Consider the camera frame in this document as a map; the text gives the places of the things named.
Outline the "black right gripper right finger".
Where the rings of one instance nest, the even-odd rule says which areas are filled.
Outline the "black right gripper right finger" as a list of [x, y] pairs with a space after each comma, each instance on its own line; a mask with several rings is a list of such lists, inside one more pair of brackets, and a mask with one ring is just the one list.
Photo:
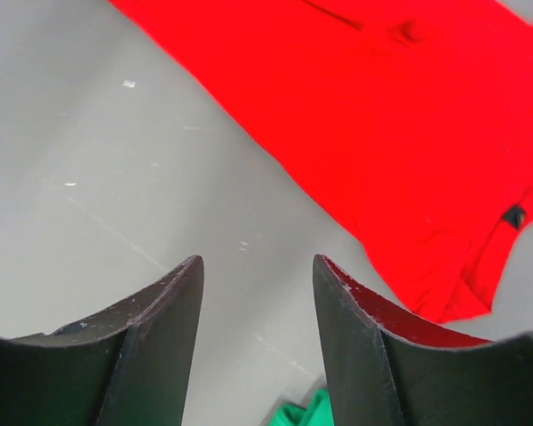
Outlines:
[[491, 342], [431, 323], [313, 261], [337, 425], [533, 425], [533, 332]]

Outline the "red t shirt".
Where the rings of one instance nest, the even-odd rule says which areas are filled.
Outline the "red t shirt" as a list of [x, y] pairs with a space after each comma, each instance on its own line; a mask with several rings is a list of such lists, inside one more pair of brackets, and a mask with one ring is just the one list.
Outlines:
[[533, 22], [497, 1], [119, 1], [436, 323], [533, 222]]

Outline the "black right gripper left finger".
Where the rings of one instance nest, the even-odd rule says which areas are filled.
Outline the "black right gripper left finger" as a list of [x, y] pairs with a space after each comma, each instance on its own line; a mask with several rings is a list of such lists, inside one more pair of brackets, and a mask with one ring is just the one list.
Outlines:
[[0, 337], [0, 425], [179, 425], [203, 259], [55, 332]]

